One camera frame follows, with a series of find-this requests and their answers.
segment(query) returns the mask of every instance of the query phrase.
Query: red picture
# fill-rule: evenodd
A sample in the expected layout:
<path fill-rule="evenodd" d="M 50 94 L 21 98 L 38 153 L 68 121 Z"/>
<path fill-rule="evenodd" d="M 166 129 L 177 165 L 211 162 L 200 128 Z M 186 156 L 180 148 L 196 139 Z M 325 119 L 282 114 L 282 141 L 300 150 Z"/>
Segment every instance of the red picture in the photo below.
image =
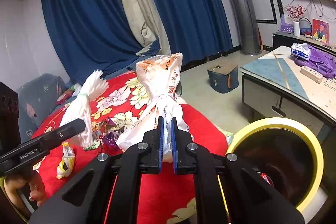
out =
<path fill-rule="evenodd" d="M 313 39 L 329 43 L 329 24 L 327 22 L 313 19 Z"/>

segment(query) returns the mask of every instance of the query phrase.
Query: yellow rim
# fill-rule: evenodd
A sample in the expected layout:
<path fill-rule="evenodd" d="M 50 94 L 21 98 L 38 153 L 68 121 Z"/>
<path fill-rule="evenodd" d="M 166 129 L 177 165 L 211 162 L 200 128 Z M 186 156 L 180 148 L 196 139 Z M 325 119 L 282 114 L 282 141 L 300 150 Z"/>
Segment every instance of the yellow rim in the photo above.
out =
<path fill-rule="evenodd" d="M 233 153 L 236 147 L 247 137 L 258 131 L 269 128 L 283 128 L 295 133 L 305 141 L 312 154 L 314 164 L 313 177 L 315 177 L 315 179 L 312 181 L 306 196 L 301 202 L 298 203 L 298 205 L 296 205 L 298 211 L 302 212 L 316 194 L 316 191 L 320 186 L 323 174 L 323 153 L 320 143 L 315 135 L 306 126 L 291 119 L 278 117 L 266 118 L 253 122 L 235 134 L 233 141 L 227 149 L 226 153 Z"/>

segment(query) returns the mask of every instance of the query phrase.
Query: bed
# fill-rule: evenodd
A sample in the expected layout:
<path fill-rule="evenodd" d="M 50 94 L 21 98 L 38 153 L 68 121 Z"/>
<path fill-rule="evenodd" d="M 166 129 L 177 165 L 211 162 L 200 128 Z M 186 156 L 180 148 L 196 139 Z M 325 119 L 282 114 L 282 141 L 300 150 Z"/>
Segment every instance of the bed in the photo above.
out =
<path fill-rule="evenodd" d="M 108 82 L 109 88 L 90 102 L 92 124 L 110 117 L 117 126 L 127 128 L 146 108 L 149 102 L 146 90 L 138 82 L 134 71 L 119 75 Z M 208 148 L 211 153 L 224 155 L 227 143 L 223 133 L 182 98 L 178 97 L 177 101 L 182 106 L 183 119 L 188 124 L 194 141 Z M 68 106 L 69 103 L 49 115 L 33 137 L 57 128 Z M 34 166 L 43 180 L 48 198 L 102 151 L 110 155 L 122 153 L 121 150 L 114 150 L 105 144 L 91 151 L 84 151 L 77 146 L 73 146 L 73 150 L 76 154 L 76 163 L 69 177 L 56 178 L 57 166 L 63 156 L 62 147 L 52 150 Z M 142 176 L 137 223 L 179 223 L 194 218 L 196 212 L 194 196 L 192 175 L 174 175 L 172 164 L 165 162 L 159 175 Z"/>

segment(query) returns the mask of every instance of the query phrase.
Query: stool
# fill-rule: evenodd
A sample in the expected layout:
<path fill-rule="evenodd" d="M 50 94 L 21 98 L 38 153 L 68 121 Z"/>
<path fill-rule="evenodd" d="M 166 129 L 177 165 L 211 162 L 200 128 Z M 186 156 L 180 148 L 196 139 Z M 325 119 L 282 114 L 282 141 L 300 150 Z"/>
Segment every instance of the stool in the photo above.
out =
<path fill-rule="evenodd" d="M 208 68 L 211 87 L 220 93 L 227 93 L 238 87 L 238 66 L 235 63 L 223 62 Z"/>

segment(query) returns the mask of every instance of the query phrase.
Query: yellow bucket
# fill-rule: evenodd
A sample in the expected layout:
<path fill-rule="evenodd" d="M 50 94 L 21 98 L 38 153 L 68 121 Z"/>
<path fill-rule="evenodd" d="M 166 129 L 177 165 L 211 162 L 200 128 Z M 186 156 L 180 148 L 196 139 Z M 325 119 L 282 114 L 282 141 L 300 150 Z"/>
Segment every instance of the yellow bucket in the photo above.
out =
<path fill-rule="evenodd" d="M 252 167 L 256 164 L 267 169 L 261 172 L 274 180 L 274 187 L 283 192 L 300 212 L 310 203 L 320 186 L 323 174 L 320 143 L 306 126 L 297 121 L 276 117 L 253 122 L 235 134 L 227 153 L 242 156 Z M 285 182 L 292 181 L 293 185 L 285 185 L 281 181 L 283 176 Z"/>

